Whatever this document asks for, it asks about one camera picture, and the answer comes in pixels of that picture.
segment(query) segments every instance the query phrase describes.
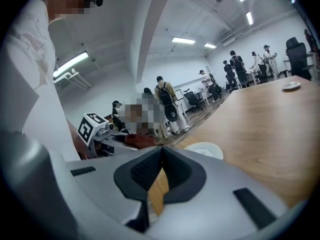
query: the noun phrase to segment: wooden table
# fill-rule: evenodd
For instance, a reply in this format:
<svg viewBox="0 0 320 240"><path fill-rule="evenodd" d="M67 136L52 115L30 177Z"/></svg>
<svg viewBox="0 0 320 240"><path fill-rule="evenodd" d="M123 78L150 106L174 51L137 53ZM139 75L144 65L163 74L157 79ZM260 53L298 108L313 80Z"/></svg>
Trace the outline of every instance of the wooden table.
<svg viewBox="0 0 320 240"><path fill-rule="evenodd" d="M282 92L293 81L301 88ZM235 90L177 147L197 142L218 145L226 162L292 207L310 196L320 177L320 87L292 76Z"/></svg>

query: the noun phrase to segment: backpack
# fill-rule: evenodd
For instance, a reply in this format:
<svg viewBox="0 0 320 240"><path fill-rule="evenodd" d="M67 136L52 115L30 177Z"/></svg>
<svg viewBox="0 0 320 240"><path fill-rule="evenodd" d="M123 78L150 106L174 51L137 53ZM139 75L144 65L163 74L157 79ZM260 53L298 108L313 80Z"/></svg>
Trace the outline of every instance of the backpack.
<svg viewBox="0 0 320 240"><path fill-rule="evenodd" d="M156 88L158 89L160 103L164 106L172 105L173 101L169 91L166 88L166 82L164 82L162 88L159 88L159 86L156 86Z"/></svg>
<svg viewBox="0 0 320 240"><path fill-rule="evenodd" d="M235 58L231 58L231 60L233 60L233 64L234 64L234 67L235 67L235 71L237 72L240 72L240 71L244 71L244 66L243 64L238 60L238 55L235 56Z"/></svg>

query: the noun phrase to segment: small white dish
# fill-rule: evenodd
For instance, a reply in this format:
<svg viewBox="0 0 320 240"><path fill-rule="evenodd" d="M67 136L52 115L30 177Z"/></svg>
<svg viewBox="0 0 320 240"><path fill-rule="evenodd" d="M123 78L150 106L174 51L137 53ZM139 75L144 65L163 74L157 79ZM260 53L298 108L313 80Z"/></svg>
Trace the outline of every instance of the small white dish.
<svg viewBox="0 0 320 240"><path fill-rule="evenodd" d="M283 91L294 91L294 90L297 90L301 87L301 84L300 82L290 82L288 84L286 84L282 90Z"/></svg>
<svg viewBox="0 0 320 240"><path fill-rule="evenodd" d="M211 157L211 158L216 158L221 160L224 159L224 154L222 153L222 150L220 149L220 147L210 142L194 143L190 146L187 146L185 150L193 151L198 154Z"/></svg>

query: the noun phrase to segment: air conditioner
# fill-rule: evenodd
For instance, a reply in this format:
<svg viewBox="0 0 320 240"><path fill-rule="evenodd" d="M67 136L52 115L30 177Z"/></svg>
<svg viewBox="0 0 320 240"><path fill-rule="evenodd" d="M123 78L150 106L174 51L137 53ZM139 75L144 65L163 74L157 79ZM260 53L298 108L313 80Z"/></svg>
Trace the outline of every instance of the air conditioner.
<svg viewBox="0 0 320 240"><path fill-rule="evenodd" d="M231 43L233 43L234 41L236 40L236 38L232 35L228 36L226 39L222 40L221 41L221 44L223 46L228 46L230 45Z"/></svg>

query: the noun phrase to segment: white ceiling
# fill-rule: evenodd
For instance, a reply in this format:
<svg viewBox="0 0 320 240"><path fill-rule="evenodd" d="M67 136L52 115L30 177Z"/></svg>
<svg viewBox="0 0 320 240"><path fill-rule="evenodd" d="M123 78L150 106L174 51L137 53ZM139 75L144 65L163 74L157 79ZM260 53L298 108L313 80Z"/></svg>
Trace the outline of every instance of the white ceiling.
<svg viewBox="0 0 320 240"><path fill-rule="evenodd" d="M103 71L116 65L125 67L123 34L124 0L103 0L101 7L91 8L84 15L70 15L49 26L51 39L61 66L73 56L87 51L89 58L75 69L82 75ZM288 0L168 0L154 32L148 58L204 56L215 50L205 43L220 42L236 31L242 34L292 11ZM246 13L251 11L254 24L249 26ZM173 37L196 40L194 45L174 44Z"/></svg>
<svg viewBox="0 0 320 240"><path fill-rule="evenodd" d="M292 11L288 0L169 0L156 28L148 58L203 56L214 52L204 44L219 44L236 31L247 31ZM249 25L246 13L254 20ZM196 40L172 43L173 37Z"/></svg>

